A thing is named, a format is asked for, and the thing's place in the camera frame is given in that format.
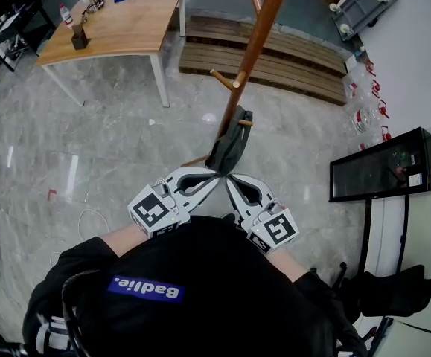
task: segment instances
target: wooden coat rack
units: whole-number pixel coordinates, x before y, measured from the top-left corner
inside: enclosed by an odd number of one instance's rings
[[[253,6],[257,13],[257,21],[253,27],[252,34],[246,46],[245,54],[243,55],[242,63],[238,69],[238,74],[233,82],[227,80],[218,71],[212,69],[210,74],[217,78],[228,90],[231,91],[229,102],[225,108],[222,121],[220,122],[220,127],[217,133],[217,139],[224,136],[230,124],[230,120],[235,113],[238,101],[245,89],[246,82],[248,81],[250,74],[252,73],[253,66],[263,50],[266,38],[269,32],[272,30],[273,22],[275,21],[276,14],[280,9],[283,0],[264,0],[261,4],[261,0],[252,0]],[[239,120],[239,124],[244,126],[253,126],[253,122],[247,120]],[[195,160],[189,161],[183,164],[183,167],[198,163],[200,161],[207,160],[209,155],[203,156],[201,158],[196,158]]]

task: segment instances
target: black cloth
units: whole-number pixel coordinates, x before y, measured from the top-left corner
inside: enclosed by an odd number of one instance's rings
[[[336,339],[366,356],[342,304],[316,275],[308,273],[293,284],[234,224],[195,216],[119,259],[99,238],[62,253],[31,295],[23,326],[26,344],[34,344],[41,325],[37,314],[61,316],[66,279],[89,269],[100,272],[81,280],[74,305],[91,356],[236,349],[331,357]],[[115,276],[183,287],[182,303],[111,292]]]

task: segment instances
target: person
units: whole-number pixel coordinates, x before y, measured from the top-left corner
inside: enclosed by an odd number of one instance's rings
[[[65,336],[62,290],[76,341]],[[265,349],[331,357],[336,340],[367,356],[317,275],[284,249],[263,255],[235,223],[204,216],[151,240],[131,225],[63,252],[31,295],[23,337],[33,352],[91,357]]]

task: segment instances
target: white cord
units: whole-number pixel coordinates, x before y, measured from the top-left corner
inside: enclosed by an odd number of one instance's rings
[[[106,218],[104,218],[103,214],[101,214],[100,212],[98,212],[97,210],[94,210],[94,209],[85,209],[85,210],[83,210],[83,211],[81,212],[81,214],[80,214],[80,218],[78,219],[78,235],[80,236],[80,238],[81,238],[81,240],[82,240],[83,242],[84,242],[84,239],[83,239],[83,236],[81,235],[80,225],[81,225],[81,217],[83,216],[83,214],[84,214],[86,211],[92,211],[93,213],[96,213],[97,215],[99,215],[99,216],[104,220],[104,223],[106,223],[106,228],[108,229],[108,233],[111,233],[111,231],[110,231],[110,229],[109,229],[109,224],[108,224],[108,222],[107,222]],[[53,264],[51,261],[52,261],[53,256],[54,256],[55,254],[61,254],[61,253],[60,253],[59,251],[53,251],[53,252],[51,253],[51,255],[50,255],[50,268],[54,266],[54,264]],[[45,280],[45,279],[43,279],[43,278],[41,277],[41,275],[35,274],[35,275],[31,278],[31,282],[30,282],[30,284],[32,285],[32,287],[33,287],[33,288],[35,288],[35,286],[36,286],[36,285],[33,283],[33,281],[35,280],[35,277],[39,277],[39,278],[40,278],[40,280]]]
[[[83,236],[81,235],[80,224],[81,224],[81,217],[83,216],[84,212],[86,212],[86,211],[92,211],[93,213],[98,214],[102,219],[104,219],[104,222],[106,223],[106,227],[107,227],[107,229],[108,229],[108,233],[111,233],[111,231],[110,231],[110,229],[109,229],[109,224],[108,224],[108,222],[106,221],[106,218],[104,218],[103,214],[101,214],[100,212],[98,212],[97,210],[94,210],[94,209],[85,209],[85,210],[83,210],[83,211],[81,212],[81,214],[80,214],[80,219],[78,220],[78,234],[79,234],[79,236],[80,236],[80,238],[81,238],[81,240],[82,240],[83,242],[84,242],[84,239],[83,239]]]

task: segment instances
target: marble floor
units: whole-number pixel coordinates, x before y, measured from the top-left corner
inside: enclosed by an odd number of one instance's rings
[[[147,183],[210,150],[228,91],[213,77],[180,74],[183,41],[169,33],[163,64],[169,109],[162,108],[146,57],[67,63],[59,72],[86,97],[78,107],[23,57],[12,74],[0,68],[0,332],[21,339],[32,288],[57,254],[81,242],[84,209],[111,230],[130,223],[127,203]],[[263,179],[301,231],[290,252],[332,283],[339,263],[357,267],[364,204],[328,203],[329,161],[347,154],[345,110],[288,91],[249,83],[241,104],[255,127],[236,167]],[[48,190],[51,195],[48,201]],[[223,186],[194,213],[232,211]],[[93,212],[81,218],[84,239],[106,232]]]

